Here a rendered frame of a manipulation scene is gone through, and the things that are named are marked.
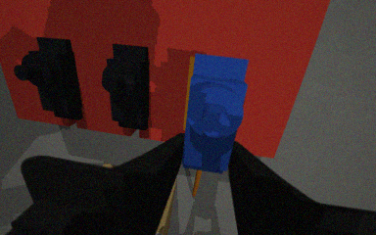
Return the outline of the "red flat panel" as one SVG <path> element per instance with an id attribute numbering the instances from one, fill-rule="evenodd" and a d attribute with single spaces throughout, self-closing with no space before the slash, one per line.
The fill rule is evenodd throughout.
<path id="1" fill-rule="evenodd" d="M 195 53 L 248 60 L 235 141 L 274 159 L 330 0 L 0 0 L 18 118 L 167 141 Z"/>

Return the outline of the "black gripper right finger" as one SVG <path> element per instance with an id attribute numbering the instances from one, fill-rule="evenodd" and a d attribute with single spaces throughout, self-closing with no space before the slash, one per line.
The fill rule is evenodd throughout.
<path id="1" fill-rule="evenodd" d="M 238 235 L 376 235 L 376 211 L 310 199 L 237 141 L 228 173 Z"/>

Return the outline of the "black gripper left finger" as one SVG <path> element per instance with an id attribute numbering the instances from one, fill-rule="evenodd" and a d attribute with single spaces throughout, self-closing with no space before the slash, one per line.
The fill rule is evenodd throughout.
<path id="1" fill-rule="evenodd" d="M 119 166 L 36 156 L 23 160 L 21 172 L 33 202 L 108 214 L 117 235 L 156 235 L 181 166 L 184 137 L 179 133 Z"/>

